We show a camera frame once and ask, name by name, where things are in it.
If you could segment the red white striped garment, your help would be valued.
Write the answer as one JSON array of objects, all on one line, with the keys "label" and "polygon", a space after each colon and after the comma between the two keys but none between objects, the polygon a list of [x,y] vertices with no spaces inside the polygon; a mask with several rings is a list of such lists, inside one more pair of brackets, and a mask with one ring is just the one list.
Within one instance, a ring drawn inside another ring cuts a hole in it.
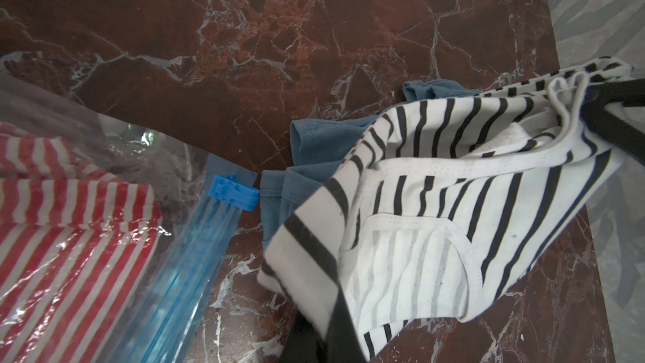
[{"label": "red white striped garment", "polygon": [[1,125],[1,359],[94,362],[159,240],[153,188]]}]

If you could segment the black white striped garment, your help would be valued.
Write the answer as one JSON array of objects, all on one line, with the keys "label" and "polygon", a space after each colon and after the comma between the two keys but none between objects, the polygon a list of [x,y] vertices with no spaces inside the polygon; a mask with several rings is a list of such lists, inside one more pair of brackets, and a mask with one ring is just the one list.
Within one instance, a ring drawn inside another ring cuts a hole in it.
[{"label": "black white striped garment", "polygon": [[468,322],[536,264],[625,154],[580,116],[602,57],[485,92],[381,114],[280,226],[260,283],[325,344],[344,294],[369,361],[415,319]]}]

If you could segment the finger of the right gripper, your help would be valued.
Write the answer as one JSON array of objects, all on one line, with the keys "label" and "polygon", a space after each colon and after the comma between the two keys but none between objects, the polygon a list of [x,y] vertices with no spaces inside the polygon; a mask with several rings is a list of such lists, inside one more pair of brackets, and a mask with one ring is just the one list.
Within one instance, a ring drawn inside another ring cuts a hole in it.
[{"label": "finger of the right gripper", "polygon": [[591,84],[581,109],[581,119],[602,139],[644,165],[644,131],[625,112],[644,108],[644,79]]}]

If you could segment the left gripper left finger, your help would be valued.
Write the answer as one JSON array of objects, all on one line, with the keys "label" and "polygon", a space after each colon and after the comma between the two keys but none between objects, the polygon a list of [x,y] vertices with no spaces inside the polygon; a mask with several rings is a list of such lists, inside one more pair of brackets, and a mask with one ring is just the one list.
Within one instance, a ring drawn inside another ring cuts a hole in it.
[{"label": "left gripper left finger", "polygon": [[279,358],[280,363],[322,363],[325,344],[311,323],[298,313]]}]

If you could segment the blue tank top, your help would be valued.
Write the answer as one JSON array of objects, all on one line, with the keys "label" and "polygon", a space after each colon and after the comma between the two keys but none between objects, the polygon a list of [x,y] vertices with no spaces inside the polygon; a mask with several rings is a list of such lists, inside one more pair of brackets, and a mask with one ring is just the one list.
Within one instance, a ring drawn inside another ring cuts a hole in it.
[{"label": "blue tank top", "polygon": [[359,119],[298,119],[291,123],[293,165],[262,172],[260,217],[267,248],[285,220],[335,173],[375,114]]}]

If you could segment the blue zipper slider clip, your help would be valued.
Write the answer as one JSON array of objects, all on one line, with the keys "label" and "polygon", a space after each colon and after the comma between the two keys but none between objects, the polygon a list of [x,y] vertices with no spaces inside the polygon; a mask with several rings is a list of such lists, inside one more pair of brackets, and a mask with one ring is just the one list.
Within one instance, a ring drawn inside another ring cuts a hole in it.
[{"label": "blue zipper slider clip", "polygon": [[223,203],[251,212],[260,200],[260,191],[236,181],[236,176],[215,176],[208,195]]}]

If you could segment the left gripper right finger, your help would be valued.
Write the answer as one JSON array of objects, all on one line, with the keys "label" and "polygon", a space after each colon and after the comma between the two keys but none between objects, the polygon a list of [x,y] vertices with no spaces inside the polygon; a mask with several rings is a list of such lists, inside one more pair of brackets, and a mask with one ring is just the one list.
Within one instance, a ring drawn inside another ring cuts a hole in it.
[{"label": "left gripper right finger", "polygon": [[339,293],[326,335],[327,362],[365,363],[344,294]]}]

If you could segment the clear plastic vacuum bag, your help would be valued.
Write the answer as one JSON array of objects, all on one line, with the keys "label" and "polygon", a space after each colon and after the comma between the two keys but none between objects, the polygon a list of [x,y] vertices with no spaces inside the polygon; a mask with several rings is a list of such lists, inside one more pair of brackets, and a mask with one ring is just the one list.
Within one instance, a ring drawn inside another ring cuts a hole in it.
[{"label": "clear plastic vacuum bag", "polygon": [[2,77],[2,361],[183,361],[255,178]]}]

